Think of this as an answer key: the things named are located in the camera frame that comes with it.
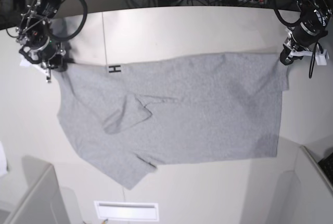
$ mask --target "white panel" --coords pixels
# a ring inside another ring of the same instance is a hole
[[[119,203],[95,201],[97,216],[105,220],[159,221],[157,203]]]
[[[71,224],[53,166],[47,164],[44,171],[40,172],[5,224]]]
[[[298,13],[282,12],[288,20]],[[274,12],[237,7],[161,7],[103,12],[108,64],[215,52],[281,52]]]
[[[333,190],[305,147],[298,153],[295,172],[302,185],[302,198],[290,224],[331,224]]]

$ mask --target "t-shirt sleeve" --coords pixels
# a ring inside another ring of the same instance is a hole
[[[121,77],[105,76],[103,67],[72,64],[58,77],[108,134],[122,132],[151,117],[151,112],[126,89]]]

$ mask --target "white table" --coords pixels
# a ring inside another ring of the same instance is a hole
[[[291,21],[298,14],[283,16]],[[80,17],[66,21],[75,29]],[[331,54],[332,34],[322,41]],[[79,63],[106,65],[224,51],[280,53],[285,38],[284,27],[268,9],[132,9],[89,15],[70,52]],[[0,195],[13,204],[27,187],[21,159],[31,155],[54,164],[60,185],[74,191],[89,223],[100,223],[93,200],[157,202],[162,224],[265,223],[276,181],[294,169],[298,144],[333,135],[333,62],[315,67],[310,80],[310,59],[304,58],[290,69],[276,159],[160,166],[128,191],[78,158],[56,118],[57,82],[48,85],[38,71],[19,67],[19,46],[4,31],[0,39],[6,47],[0,65],[0,140],[11,168],[1,180]]]

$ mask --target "gray fabric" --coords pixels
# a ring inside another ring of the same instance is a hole
[[[134,187],[159,164],[276,156],[287,68],[276,54],[210,54],[56,73],[78,155]]]

